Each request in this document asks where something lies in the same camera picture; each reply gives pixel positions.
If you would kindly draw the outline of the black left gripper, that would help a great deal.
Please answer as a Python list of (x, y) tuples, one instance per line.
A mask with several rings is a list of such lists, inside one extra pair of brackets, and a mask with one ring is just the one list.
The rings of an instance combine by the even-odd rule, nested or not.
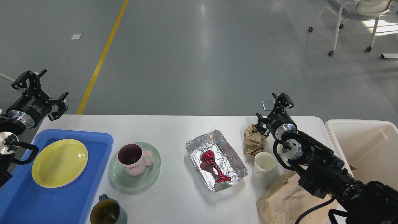
[[(50, 100), (51, 98), (41, 89), (40, 78), (46, 72), (46, 69), (40, 72), (28, 70), (12, 83), (12, 88), (24, 89), (25, 94), (7, 109), (6, 115), (21, 122), (25, 128), (35, 128), (47, 115), (51, 121), (55, 121), (68, 110), (66, 105), (68, 92), (64, 92), (57, 100)], [(51, 112), (52, 106), (58, 106), (58, 110)]]

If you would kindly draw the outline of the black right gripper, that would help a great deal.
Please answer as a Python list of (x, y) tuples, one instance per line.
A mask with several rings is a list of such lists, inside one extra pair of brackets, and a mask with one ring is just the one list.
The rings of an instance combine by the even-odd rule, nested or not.
[(298, 130), (296, 123), (287, 112), (287, 110), (293, 109), (294, 102), (289, 95), (283, 92), (280, 94), (272, 93), (272, 95), (275, 99), (271, 111), (272, 116), (264, 118), (260, 113), (256, 113), (256, 129), (263, 136), (267, 137), (271, 134), (274, 139), (283, 140), (284, 135)]

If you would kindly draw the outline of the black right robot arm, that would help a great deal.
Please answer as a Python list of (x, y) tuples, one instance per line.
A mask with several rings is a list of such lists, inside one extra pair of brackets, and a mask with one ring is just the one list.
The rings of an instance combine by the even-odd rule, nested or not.
[(330, 209), (329, 220), (336, 224), (335, 216), (345, 217), (347, 224), (396, 224), (398, 222), (397, 190), (379, 181), (367, 184), (356, 180), (334, 151), (308, 134), (298, 130), (287, 114), (294, 107), (285, 93), (272, 94), (272, 111), (263, 117), (257, 113), (256, 129), (263, 136), (274, 137), (273, 154), (288, 170), (295, 171), (298, 184), (311, 195), (331, 199), (302, 213), (298, 224), (306, 215), (337, 200), (344, 210)]

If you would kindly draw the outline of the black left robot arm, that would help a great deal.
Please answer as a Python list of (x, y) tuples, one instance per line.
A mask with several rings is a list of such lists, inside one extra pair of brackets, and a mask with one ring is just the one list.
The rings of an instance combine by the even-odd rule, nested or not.
[(39, 149), (33, 144), (22, 142), (18, 136), (26, 129), (35, 128), (47, 116), (51, 121), (59, 119), (68, 109), (64, 92), (58, 99), (52, 99), (42, 88), (40, 78), (47, 72), (30, 70), (23, 72), (12, 84), (12, 88), (22, 90), (22, 95), (1, 114), (1, 161), (0, 184), (7, 183), (12, 175), (9, 166), (26, 165), (37, 156)]

